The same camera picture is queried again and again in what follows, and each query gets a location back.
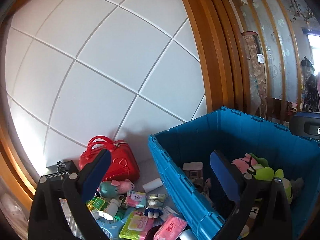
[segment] green plush toy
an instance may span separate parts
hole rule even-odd
[[[252,166],[252,168],[249,168],[249,170],[255,173],[253,174],[255,179],[272,181],[275,177],[280,178],[282,180],[288,202],[291,204],[293,199],[292,185],[291,182],[284,177],[283,170],[279,169],[274,172],[273,169],[269,167],[268,161],[265,158],[258,158],[253,153],[250,153],[250,156],[258,163]]]

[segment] green package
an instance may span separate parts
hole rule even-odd
[[[102,198],[96,197],[92,204],[92,207],[94,207],[97,210],[101,210],[105,204],[106,201],[104,201]]]

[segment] pink tissue pack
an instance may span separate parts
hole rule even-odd
[[[176,240],[187,224],[187,221],[171,214],[156,232],[153,240]]]

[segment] white bottle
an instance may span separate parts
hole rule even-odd
[[[107,208],[104,211],[99,211],[99,215],[106,220],[112,221],[118,212],[120,203],[116,199],[111,199]]]

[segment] plastic bag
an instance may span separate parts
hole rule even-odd
[[[148,218],[142,212],[133,210],[123,226],[119,237],[131,240],[144,240],[148,231],[153,227],[153,222],[153,218]]]
[[[187,221],[171,214],[153,237],[154,240],[175,240],[188,225]]]
[[[5,193],[2,195],[0,209],[17,235],[21,239],[27,240],[28,220],[26,219],[22,208],[9,194]]]

